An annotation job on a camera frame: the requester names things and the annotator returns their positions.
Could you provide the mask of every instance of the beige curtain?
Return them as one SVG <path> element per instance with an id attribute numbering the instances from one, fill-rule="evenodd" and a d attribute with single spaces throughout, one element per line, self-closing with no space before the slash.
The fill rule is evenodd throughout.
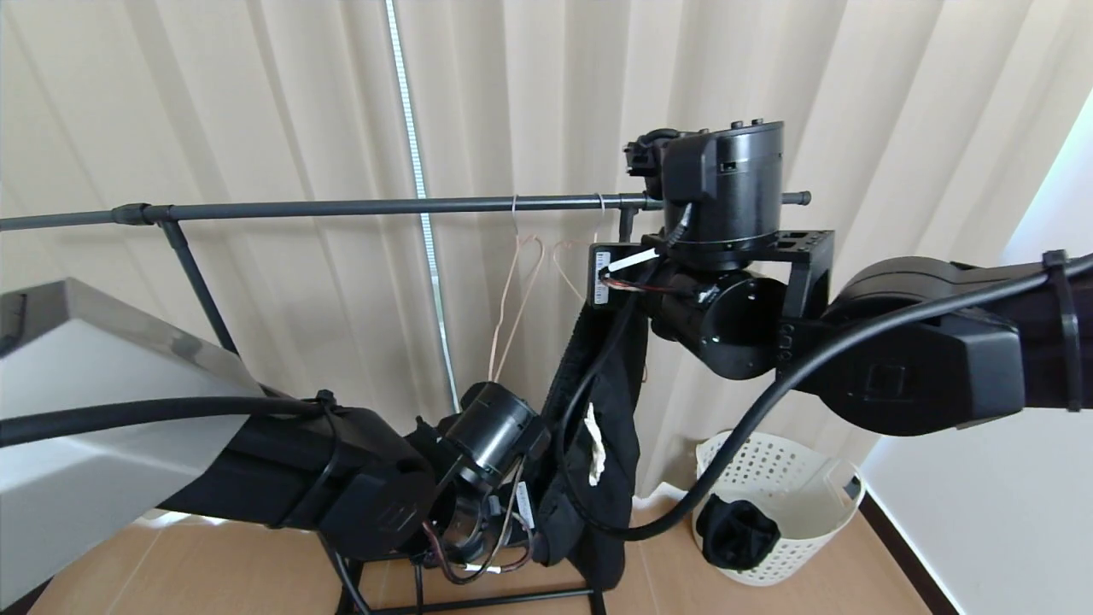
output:
<path id="1" fill-rule="evenodd" d="M 615 192 L 651 128 L 786 121 L 785 227 L 835 228 L 836 285 L 902 253 L 991 263 L 1093 87 L 1085 0 L 396 2 L 430 196 Z M 385 5 L 8 2 L 3 215 L 129 201 L 412 197 Z M 486 376 L 530 292 L 502 382 L 541 404 L 580 301 L 599 212 L 433 217 L 457 387 Z M 637 230 L 658 226 L 638 215 Z M 450 407 L 418 216 L 192 223 L 251 371 L 336 391 L 399 429 Z M 2 283 L 70 274 L 211 339 L 155 228 L 0 235 Z M 772 275 L 785 271 L 764 269 Z M 503 331 L 503 340 L 507 329 Z M 640 490 L 768 382 L 725 382 L 656 342 L 637 423 Z M 795 397 L 763 429 L 861 461 L 874 438 Z"/>

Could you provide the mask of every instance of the barcode label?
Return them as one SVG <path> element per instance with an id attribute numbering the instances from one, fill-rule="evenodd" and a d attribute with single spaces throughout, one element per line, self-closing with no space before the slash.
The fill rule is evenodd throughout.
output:
<path id="1" fill-rule="evenodd" d="M 536 519 L 531 515 L 531 498 L 528 497 L 528 485 L 522 481 L 516 486 L 516 506 L 520 508 L 520 517 L 528 523 L 528 529 L 534 530 Z"/>
<path id="2" fill-rule="evenodd" d="M 592 271 L 592 275 L 595 277 L 595 283 L 596 283 L 595 291 L 592 294 L 593 305 L 603 305 L 604 303 L 608 301 L 608 294 L 611 292 L 611 288 L 609 288 L 606 283 L 600 281 L 600 270 L 602 270 L 610 263 L 611 263 L 610 251 L 603 250 L 596 252 L 596 270 Z"/>

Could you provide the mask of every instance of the white plastic basket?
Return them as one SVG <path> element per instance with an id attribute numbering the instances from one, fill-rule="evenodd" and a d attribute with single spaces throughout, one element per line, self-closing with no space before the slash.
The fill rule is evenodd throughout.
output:
<path id="1" fill-rule="evenodd" d="M 718 434 L 695 449 L 700 475 L 729 434 Z M 751 501 L 778 523 L 781 537 L 755 568 L 719 570 L 749 586 L 773 586 L 788 579 L 854 518 L 865 484 L 853 500 L 842 486 L 857 474 L 857 466 L 849 462 L 827 458 L 792 440 L 752 434 L 710 493 L 726 502 Z M 695 525 L 708 499 L 695 508 L 691 520 L 700 549 L 702 536 Z"/>

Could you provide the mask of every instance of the robotic arm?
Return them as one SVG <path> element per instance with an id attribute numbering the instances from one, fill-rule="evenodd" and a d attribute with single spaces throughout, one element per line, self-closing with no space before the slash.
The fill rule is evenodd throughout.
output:
<path id="1" fill-rule="evenodd" d="M 509 567 L 530 559 L 534 504 L 516 510 L 525 469 L 564 476 L 590 528 L 647 539 L 695 507 L 790 390 L 900 436 L 1091 405 L 1093 329 L 1081 326 L 1093 315 L 1093 257 L 1002 268 L 895 258 L 828 303 L 834 233 L 779 227 L 784 203 L 811 198 L 781 191 L 781 130 L 754 120 L 630 143 L 630 173 L 663 201 L 665 227 L 590 248 L 588 305 L 619 318 L 551 425 L 483 382 L 461 414 L 435 427 L 419 418 L 401 437 L 329 392 L 297 401 L 263 388 L 234 355 L 74 280 L 3 295 L 0 606 L 153 507 L 313 530 L 336 567 L 400 551 L 466 583 L 503 545 L 526 548 Z M 749 269 L 763 261 L 789 262 L 788 282 Z M 559 436 L 636 310 L 722 378 L 777 378 L 672 511 L 613 528 L 579 501 L 568 472 L 544 465 L 565 459 Z M 73 521 L 71 510 L 86 515 Z M 478 572 L 455 572 L 483 555 Z"/>

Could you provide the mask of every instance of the laundry basket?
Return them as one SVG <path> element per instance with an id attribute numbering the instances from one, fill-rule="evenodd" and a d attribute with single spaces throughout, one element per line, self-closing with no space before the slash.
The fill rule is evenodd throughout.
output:
<path id="1" fill-rule="evenodd" d="M 731 431 L 718 434 L 695 449 L 701 475 Z M 854 464 L 822 456 L 765 434 L 752 434 L 710 490 L 721 500 L 749 500 L 778 523 L 781 537 L 771 554 L 751 570 L 719 570 L 749 586 L 773 586 L 804 566 L 854 518 L 866 488 L 851 499 L 843 485 L 858 475 Z M 702 549 L 696 523 L 709 496 L 695 508 L 691 531 Z"/>

